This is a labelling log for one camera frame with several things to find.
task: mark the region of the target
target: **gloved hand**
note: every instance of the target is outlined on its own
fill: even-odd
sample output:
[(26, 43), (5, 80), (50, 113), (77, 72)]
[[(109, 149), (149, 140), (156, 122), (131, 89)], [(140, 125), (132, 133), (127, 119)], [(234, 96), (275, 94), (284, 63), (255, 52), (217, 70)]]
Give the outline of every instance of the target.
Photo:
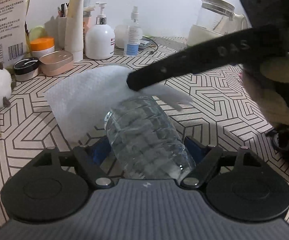
[[(268, 79), (289, 83), (289, 55), (264, 62), (260, 72)], [(274, 90), (264, 89), (246, 70), (241, 80), (251, 99), (255, 101), (266, 120), (275, 128), (280, 124), (289, 125), (289, 108), (285, 100)]]

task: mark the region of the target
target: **clear water bottle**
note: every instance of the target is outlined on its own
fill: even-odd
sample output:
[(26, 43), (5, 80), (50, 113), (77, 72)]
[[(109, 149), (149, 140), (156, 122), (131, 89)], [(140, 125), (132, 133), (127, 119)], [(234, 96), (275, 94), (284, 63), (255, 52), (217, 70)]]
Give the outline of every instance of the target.
[(195, 168), (169, 117), (149, 96), (112, 108), (104, 120), (111, 147), (130, 179), (184, 179)]

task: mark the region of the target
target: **geometric line pattern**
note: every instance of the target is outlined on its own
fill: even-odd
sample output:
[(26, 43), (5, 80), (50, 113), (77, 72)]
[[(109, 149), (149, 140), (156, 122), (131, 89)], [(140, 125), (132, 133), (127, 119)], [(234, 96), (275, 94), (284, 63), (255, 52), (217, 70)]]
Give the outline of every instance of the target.
[[(68, 151), (76, 146), (64, 139), (44, 99), (43, 93), (47, 89), (70, 75), (107, 63), (121, 63), (139, 69), (177, 52), (179, 48), (172, 48), (172, 39), (169, 41), (162, 43), (152, 55), (148, 53), (151, 49), (145, 49), (137, 57), (129, 58), (123, 56), (122, 50), (116, 49), (110, 59), (84, 58), (75, 64), (74, 69), (59, 76), (40, 74), (27, 82), (17, 82), (12, 91), (11, 106), (0, 110), (0, 192), (10, 177), (44, 148), (57, 146), (60, 151)], [(198, 75), (187, 74), (167, 80), (166, 85), (188, 93), (193, 99), (192, 106), (184, 106), (181, 112), (155, 99), (170, 116), (182, 138), (191, 135), (204, 145), (219, 145), (231, 151), (247, 145), (289, 182), (289, 165), (273, 150), (265, 136), (271, 126), (241, 85), (240, 71), (239, 66), (228, 65)], [(103, 127), (95, 127), (80, 143), (92, 145), (104, 135)], [(113, 155), (104, 161), (102, 168), (113, 179), (123, 176)], [(0, 199), (0, 227), (7, 220)]]

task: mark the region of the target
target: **white lotion bottle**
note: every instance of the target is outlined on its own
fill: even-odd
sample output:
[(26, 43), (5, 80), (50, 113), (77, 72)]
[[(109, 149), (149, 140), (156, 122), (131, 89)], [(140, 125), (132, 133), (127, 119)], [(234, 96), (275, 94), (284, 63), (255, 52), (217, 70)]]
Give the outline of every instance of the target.
[(126, 31), (126, 40), (123, 50), (123, 55), (127, 57), (136, 57), (140, 40), (142, 39), (142, 29), (140, 28), (138, 7), (134, 6), (131, 13), (131, 22)]
[(88, 58), (101, 60), (113, 56), (115, 34), (113, 29), (107, 25), (106, 15), (103, 14), (106, 3), (97, 2), (96, 4), (99, 4), (100, 14), (98, 14), (95, 25), (86, 33), (85, 49)]

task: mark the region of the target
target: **pen holder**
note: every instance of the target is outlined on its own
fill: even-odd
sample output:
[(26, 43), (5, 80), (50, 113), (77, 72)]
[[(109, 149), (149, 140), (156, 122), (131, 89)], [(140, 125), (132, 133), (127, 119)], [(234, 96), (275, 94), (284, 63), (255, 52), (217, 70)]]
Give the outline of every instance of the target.
[(67, 17), (59, 17), (58, 18), (58, 40), (59, 40), (60, 49), (64, 49), (66, 25), (67, 25)]

